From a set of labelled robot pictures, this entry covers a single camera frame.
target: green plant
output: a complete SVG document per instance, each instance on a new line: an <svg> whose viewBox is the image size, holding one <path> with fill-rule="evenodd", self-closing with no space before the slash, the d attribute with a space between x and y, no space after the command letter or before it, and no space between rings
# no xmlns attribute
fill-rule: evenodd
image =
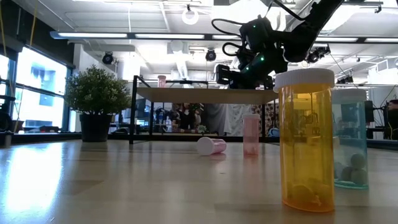
<svg viewBox="0 0 398 224"><path fill-rule="evenodd" d="M86 114L115 114L131 103L127 81L92 65L67 78L65 100L72 110Z"/></svg>

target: security camera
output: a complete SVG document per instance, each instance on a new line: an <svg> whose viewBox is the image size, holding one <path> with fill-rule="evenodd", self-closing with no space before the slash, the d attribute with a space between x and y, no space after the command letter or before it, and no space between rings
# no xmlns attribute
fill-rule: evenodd
<svg viewBox="0 0 398 224"><path fill-rule="evenodd" d="M114 62L113 52L105 52L105 56L102 58L102 62L105 65L111 65Z"/></svg>
<svg viewBox="0 0 398 224"><path fill-rule="evenodd" d="M208 49L207 53L206 53L206 61L208 62L213 62L214 60L216 60L216 52L214 51L214 49Z"/></svg>

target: ceiling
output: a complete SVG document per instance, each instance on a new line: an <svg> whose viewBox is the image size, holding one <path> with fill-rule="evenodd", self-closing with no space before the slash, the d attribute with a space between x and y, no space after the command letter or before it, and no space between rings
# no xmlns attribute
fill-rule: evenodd
<svg viewBox="0 0 398 224"><path fill-rule="evenodd" d="M14 0L25 10L34 13L36 0ZM213 0L191 2L192 9L198 11L198 22L188 25L182 21L182 12L186 8L183 1L181 4L170 2L154 3L109 3L98 1L73 1L73 0L39 0L37 3L37 17L55 30L69 32L172 32L172 33L204 33L217 34L211 26L214 17L227 16L236 17L239 14L250 18L256 14L263 13L262 9L246 6L214 6ZM296 1L292 9L299 11L308 0ZM330 35L342 36L383 36L398 37L398 9L396 0L383 1L382 11L374 13L376 6L357 7L352 16ZM220 28L230 32L238 32L239 27L232 24L220 24ZM141 67L141 73L147 75L168 73L176 70L176 63L167 55L167 40L90 40L90 47L85 50L92 55L101 58L104 52L101 48L106 45L133 45L143 57L145 64ZM187 61L188 70L213 71L216 63L230 62L228 57L221 52L222 41L188 41L189 46L203 47L203 50L196 50ZM206 62L205 52L208 48L216 49L217 60ZM321 59L312 67L329 68L336 74L342 70L355 68L354 79L366 77L368 67L374 66L384 56L398 55L398 45L392 44L330 44L331 57ZM117 57L123 57L128 52L120 52ZM301 64L289 67L289 69L301 68Z"/></svg>

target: shelf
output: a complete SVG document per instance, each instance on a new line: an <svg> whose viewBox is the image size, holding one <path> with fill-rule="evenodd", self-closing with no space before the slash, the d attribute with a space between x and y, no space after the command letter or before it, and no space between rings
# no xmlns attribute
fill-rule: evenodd
<svg viewBox="0 0 398 224"><path fill-rule="evenodd" d="M137 88L151 102L266 104L278 97L272 90L219 90L201 88Z"/></svg>

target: table surface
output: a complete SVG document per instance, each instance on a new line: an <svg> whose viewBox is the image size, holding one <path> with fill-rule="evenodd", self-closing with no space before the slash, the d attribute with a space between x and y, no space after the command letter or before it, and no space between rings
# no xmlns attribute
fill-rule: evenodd
<svg viewBox="0 0 398 224"><path fill-rule="evenodd" d="M397 223L398 152L369 149L369 190L335 190L333 213L281 204L279 147L54 142L0 149L0 223Z"/></svg>
<svg viewBox="0 0 398 224"><path fill-rule="evenodd" d="M266 104L278 98L272 90L219 90L202 88L137 88L151 102Z"/></svg>

